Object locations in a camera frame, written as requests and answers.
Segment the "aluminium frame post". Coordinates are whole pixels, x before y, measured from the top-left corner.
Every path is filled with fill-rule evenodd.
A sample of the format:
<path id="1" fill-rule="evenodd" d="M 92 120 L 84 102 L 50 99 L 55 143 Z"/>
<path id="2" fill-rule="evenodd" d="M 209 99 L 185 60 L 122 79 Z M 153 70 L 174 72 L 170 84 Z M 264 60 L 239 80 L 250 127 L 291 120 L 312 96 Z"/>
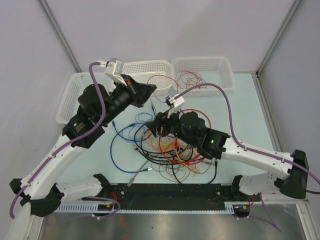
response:
<path id="1" fill-rule="evenodd" d="M 273 54 L 275 53 L 278 45 L 280 44 L 282 38 L 284 37 L 286 31 L 288 30 L 291 22 L 293 21 L 293 18 L 295 17 L 296 13 L 298 12 L 298 10 L 300 9 L 302 3 L 304 2 L 304 0 L 294 0 L 288 10 L 288 12 L 286 13 L 279 29 L 277 30 L 274 38 L 272 39 L 272 42 L 270 44 L 270 46 L 268 47 L 264 57 L 262 58 L 261 63 L 259 64 L 255 74 L 259 77 L 265 67 L 267 66 L 268 62 L 270 61 L 270 59 L 272 58 Z"/>
<path id="2" fill-rule="evenodd" d="M 55 37 L 57 38 L 60 46 L 62 47 L 62 50 L 64 51 L 67 59 L 69 60 L 70 64 L 72 65 L 73 69 L 77 72 L 80 73 L 82 72 L 82 69 L 76 59 L 76 56 L 67 40 L 65 37 L 50 5 L 46 0 L 37 0 L 37 4 L 39 5 L 44 17 L 46 18 L 49 26 L 51 27 Z"/>

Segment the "left white plastic basket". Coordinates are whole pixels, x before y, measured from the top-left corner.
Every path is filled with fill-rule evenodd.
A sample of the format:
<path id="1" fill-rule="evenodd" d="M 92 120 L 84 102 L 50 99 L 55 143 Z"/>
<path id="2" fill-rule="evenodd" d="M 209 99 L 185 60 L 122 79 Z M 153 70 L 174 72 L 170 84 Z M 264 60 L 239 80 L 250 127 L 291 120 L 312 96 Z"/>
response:
<path id="1" fill-rule="evenodd" d="M 55 116 L 59 124 L 66 125 L 79 108 L 89 102 L 98 102 L 99 97 L 89 72 L 74 73 L 70 76 Z"/>

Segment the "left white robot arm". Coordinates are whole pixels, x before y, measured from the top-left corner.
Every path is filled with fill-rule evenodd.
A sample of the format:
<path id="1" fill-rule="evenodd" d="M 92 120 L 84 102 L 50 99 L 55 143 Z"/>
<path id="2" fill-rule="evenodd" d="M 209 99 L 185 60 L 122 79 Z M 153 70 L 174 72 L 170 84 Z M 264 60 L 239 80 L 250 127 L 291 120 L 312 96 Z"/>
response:
<path id="1" fill-rule="evenodd" d="M 93 83 L 79 96 L 76 114 L 62 129 L 56 144 L 41 163 L 26 177 L 14 178 L 9 186 L 21 206 L 30 206 L 31 215 L 46 217 L 62 203 L 78 199 L 105 200 L 110 196 L 110 183 L 101 173 L 71 184 L 58 178 L 71 163 L 88 150 L 104 133 L 108 124 L 127 107 L 141 108 L 157 89 L 150 83 L 139 83 L 122 74 L 123 83 L 116 83 L 108 93 L 95 75 Z"/>

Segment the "white plastic basket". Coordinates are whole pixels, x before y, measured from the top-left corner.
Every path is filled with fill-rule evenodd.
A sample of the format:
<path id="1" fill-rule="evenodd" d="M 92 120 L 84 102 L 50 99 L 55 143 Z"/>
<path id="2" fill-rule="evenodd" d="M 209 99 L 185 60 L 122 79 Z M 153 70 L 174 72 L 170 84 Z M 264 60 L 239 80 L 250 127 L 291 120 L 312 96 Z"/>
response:
<path id="1" fill-rule="evenodd" d="M 70 76 L 55 116 L 59 124 L 66 125 L 79 108 L 89 102 L 98 102 L 99 97 L 89 72 L 74 73 Z"/>
<path id="2" fill-rule="evenodd" d="M 127 62 L 122 73 L 139 83 L 156 85 L 156 96 L 168 94 L 173 86 L 172 65 L 166 60 Z"/>
<path id="3" fill-rule="evenodd" d="M 178 94 L 199 84 L 215 84 L 224 92 L 235 87 L 231 65 L 222 56 L 177 57 L 171 61 L 171 68 L 172 87 Z"/>

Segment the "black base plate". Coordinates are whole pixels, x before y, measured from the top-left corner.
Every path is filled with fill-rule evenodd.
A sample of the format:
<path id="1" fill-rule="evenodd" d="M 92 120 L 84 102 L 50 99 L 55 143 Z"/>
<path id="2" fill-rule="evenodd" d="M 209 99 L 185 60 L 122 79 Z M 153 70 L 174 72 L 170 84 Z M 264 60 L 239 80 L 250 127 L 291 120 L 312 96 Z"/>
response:
<path id="1" fill-rule="evenodd" d="M 98 197 L 116 197 L 123 211 L 215 211 L 225 210 L 226 202 L 247 205 L 252 196 L 239 193 L 230 185 L 126 183 L 111 184 L 101 173 L 95 174 L 102 185 Z"/>

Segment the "middle white plastic basket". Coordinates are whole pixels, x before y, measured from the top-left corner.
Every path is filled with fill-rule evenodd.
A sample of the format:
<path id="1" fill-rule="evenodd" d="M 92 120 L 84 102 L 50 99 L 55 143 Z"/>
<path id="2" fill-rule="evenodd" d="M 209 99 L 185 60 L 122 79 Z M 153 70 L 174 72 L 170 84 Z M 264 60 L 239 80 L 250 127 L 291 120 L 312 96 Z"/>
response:
<path id="1" fill-rule="evenodd" d="M 166 60 L 127 62 L 122 73 L 139 83 L 156 85 L 156 96 L 168 94 L 173 86 L 172 65 Z"/>

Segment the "right white plastic basket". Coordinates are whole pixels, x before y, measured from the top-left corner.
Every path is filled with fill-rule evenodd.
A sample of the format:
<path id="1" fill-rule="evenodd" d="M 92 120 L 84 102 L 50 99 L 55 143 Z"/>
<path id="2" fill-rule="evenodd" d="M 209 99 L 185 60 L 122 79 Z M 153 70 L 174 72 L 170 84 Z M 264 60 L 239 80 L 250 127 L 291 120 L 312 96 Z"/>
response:
<path id="1" fill-rule="evenodd" d="M 178 94 L 199 84 L 215 84 L 224 92 L 235 87 L 231 65 L 222 56 L 177 57 L 171 61 L 171 68 L 172 87 Z"/>

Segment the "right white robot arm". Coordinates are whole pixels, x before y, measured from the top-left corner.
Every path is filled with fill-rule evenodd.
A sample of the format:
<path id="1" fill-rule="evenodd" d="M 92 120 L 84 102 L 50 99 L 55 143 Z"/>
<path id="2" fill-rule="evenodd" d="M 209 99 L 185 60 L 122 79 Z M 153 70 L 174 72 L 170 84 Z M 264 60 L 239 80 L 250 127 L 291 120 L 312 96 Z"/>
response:
<path id="1" fill-rule="evenodd" d="M 293 199 L 306 198 L 309 166 L 305 152 L 270 151 L 247 144 L 233 134 L 207 127 L 205 120 L 194 111 L 180 113 L 182 97 L 168 96 L 166 102 L 170 109 L 159 112 L 154 120 L 146 123 L 154 137 L 173 135 L 208 160 L 229 160 L 264 171 L 252 176 L 235 176 L 230 188 L 235 200 L 270 192 L 280 192 Z"/>

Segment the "aluminium frame post left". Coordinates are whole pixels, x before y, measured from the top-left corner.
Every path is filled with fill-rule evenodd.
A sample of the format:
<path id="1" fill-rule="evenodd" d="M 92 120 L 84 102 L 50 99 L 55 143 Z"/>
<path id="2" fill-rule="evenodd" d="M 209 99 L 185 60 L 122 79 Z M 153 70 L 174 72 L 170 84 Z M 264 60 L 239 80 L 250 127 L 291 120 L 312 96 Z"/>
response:
<path id="1" fill-rule="evenodd" d="M 69 60 L 70 64 L 72 65 L 73 69 L 77 72 L 80 73 L 82 72 L 82 69 L 76 59 L 76 56 L 67 40 L 65 37 L 50 5 L 46 0 L 37 0 L 37 4 L 39 5 L 44 17 L 46 18 L 49 26 L 51 27 L 55 37 L 57 38 L 60 46 L 62 47 L 62 50 L 64 51 L 67 59 Z"/>

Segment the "aluminium frame post right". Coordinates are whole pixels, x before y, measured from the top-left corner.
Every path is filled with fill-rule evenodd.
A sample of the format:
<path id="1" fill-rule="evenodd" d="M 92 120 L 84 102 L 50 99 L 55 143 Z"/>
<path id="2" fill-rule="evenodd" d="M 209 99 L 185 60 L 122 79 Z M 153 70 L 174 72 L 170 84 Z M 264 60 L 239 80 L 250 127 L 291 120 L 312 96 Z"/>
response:
<path id="1" fill-rule="evenodd" d="M 304 0 L 294 0 L 288 10 L 288 12 L 286 13 L 279 29 L 277 30 L 274 38 L 272 39 L 272 42 L 270 44 L 270 46 L 268 47 L 264 57 L 262 58 L 261 63 L 259 64 L 255 74 L 259 77 L 265 67 L 267 66 L 268 62 L 270 61 L 270 59 L 272 58 L 273 54 L 275 53 L 278 45 L 280 44 L 282 38 L 284 37 L 286 31 L 288 30 L 291 22 L 293 21 L 293 18 L 295 17 L 296 13 L 298 12 L 298 10 L 300 9 L 302 3 L 304 2 Z"/>

